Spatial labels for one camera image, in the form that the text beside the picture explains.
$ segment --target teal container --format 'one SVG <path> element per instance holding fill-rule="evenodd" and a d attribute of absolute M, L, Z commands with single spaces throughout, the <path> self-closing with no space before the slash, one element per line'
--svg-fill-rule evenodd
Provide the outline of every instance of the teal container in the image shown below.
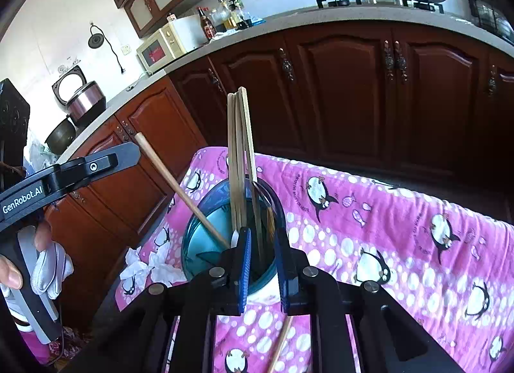
<path fill-rule="evenodd" d="M 271 186 L 262 179 L 258 179 L 259 184 L 267 193 L 268 199 L 274 204 L 277 215 L 275 216 L 275 228 L 284 227 L 286 219 L 284 210 L 278 199 L 277 194 Z M 250 283 L 248 294 L 251 295 L 266 284 L 268 284 L 277 274 L 277 266 L 275 263 L 275 255 L 273 244 L 269 239 L 267 231 L 267 214 L 266 205 L 259 198 L 261 207 L 261 230 L 264 237 L 264 254 L 265 267 L 264 272 L 259 271 L 257 239 L 255 236 L 255 218 L 253 215 L 253 207 L 250 193 L 250 181 L 248 177 L 245 180 L 246 191 L 246 211 L 247 226 L 250 227 L 252 233 L 252 253 L 250 261 Z M 222 180 L 198 204 L 199 209 L 204 213 L 206 218 L 214 225 L 217 231 L 227 239 L 230 243 L 232 239 L 232 213 L 230 210 L 230 186 L 228 179 Z M 191 280 L 197 274 L 209 270 L 217 265 L 223 249 L 214 241 L 200 220 L 192 215 L 186 228 L 186 233 L 182 239 L 182 269 L 187 280 Z"/>

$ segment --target wall outlet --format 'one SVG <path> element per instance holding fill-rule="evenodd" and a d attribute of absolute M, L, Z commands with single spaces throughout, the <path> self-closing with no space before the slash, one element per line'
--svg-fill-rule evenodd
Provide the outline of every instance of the wall outlet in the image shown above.
<path fill-rule="evenodd" d="M 123 53 L 124 56 L 129 54 L 131 51 L 132 51 L 132 49 L 130 48 L 130 46 L 128 44 L 126 46 L 121 47 L 121 52 Z"/>

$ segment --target stove burner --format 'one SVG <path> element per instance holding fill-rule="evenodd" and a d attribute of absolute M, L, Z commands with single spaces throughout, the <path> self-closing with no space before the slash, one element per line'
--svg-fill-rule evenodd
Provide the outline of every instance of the stove burner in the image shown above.
<path fill-rule="evenodd" d="M 402 0 L 402 5 L 403 6 L 409 6 L 409 2 L 410 0 Z M 417 0 L 412 0 L 413 4 L 412 6 L 415 7 L 415 8 L 418 8 L 418 9 L 423 9 L 425 11 L 432 11 L 432 12 L 435 12 L 435 6 L 434 5 L 437 5 L 439 7 L 439 13 L 440 14 L 444 14 L 445 11 L 443 9 L 443 5 L 442 4 L 429 4 L 429 3 L 426 3 L 426 2 L 418 2 Z"/>
<path fill-rule="evenodd" d="M 318 8 L 320 8 L 320 9 L 325 8 L 325 6 L 323 6 L 323 3 L 325 1 L 326 0 L 316 0 L 316 2 L 318 3 Z M 362 5 L 362 2 L 361 2 L 361 0 L 355 0 L 355 4 Z M 329 8 L 332 8 L 334 6 L 349 6 L 349 5 L 350 5 L 350 0 L 330 0 L 330 1 L 328 1 Z"/>

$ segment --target microwave window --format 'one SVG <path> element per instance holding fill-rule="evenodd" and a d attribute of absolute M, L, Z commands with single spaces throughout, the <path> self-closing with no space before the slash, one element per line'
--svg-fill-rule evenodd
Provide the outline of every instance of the microwave window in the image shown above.
<path fill-rule="evenodd" d="M 148 46 L 148 48 L 143 50 L 143 57 L 145 58 L 146 64 L 148 64 L 148 66 L 152 66 L 153 64 L 157 63 L 159 60 L 164 58 L 164 56 L 165 53 L 159 41 L 154 41 Z"/>

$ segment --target wooden cabinet door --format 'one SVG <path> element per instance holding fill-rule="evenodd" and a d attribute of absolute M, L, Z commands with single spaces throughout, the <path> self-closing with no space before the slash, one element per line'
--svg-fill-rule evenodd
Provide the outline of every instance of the wooden cabinet door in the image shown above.
<path fill-rule="evenodd" d="M 178 177 L 206 145 L 186 106 L 166 76 L 116 112 L 131 137 L 143 133 L 170 172 Z"/>
<path fill-rule="evenodd" d="M 413 173 L 460 176 L 487 46 L 434 27 L 393 27 L 398 80 L 397 160 Z"/>
<path fill-rule="evenodd" d="M 159 8 L 154 0 L 129 0 L 125 5 L 125 12 L 139 37 L 150 30 L 160 18 Z"/>
<path fill-rule="evenodd" d="M 73 261 L 59 297 L 66 325 L 87 330 L 106 290 L 104 280 L 125 246 L 69 196 L 47 207 L 54 241 Z"/>
<path fill-rule="evenodd" d="M 487 187 L 511 191 L 514 182 L 509 176 L 514 156 L 514 58 L 497 49 L 489 49 L 486 81 L 480 88 L 475 109 L 474 145 L 470 178 L 483 181 Z M 477 175 L 495 174 L 495 178 Z"/>
<path fill-rule="evenodd" d="M 302 132 L 304 112 L 285 41 L 281 34 L 268 34 L 234 44 L 210 55 L 228 92 L 244 86 L 255 151 L 292 159 L 307 159 Z"/>
<path fill-rule="evenodd" d="M 86 156 L 126 141 L 129 137 L 121 124 L 111 117 L 74 156 Z M 171 192 L 146 156 L 141 155 L 137 165 L 79 189 L 81 197 L 77 200 L 104 227 L 121 237 L 123 245 L 133 247 L 165 208 Z"/>
<path fill-rule="evenodd" d="M 227 146 L 227 94 L 205 56 L 169 74 L 208 145 Z"/>
<path fill-rule="evenodd" d="M 308 134 L 323 163 L 383 166 L 395 107 L 391 37 L 387 25 L 362 21 L 286 32 L 303 95 L 297 102 L 305 103 Z"/>

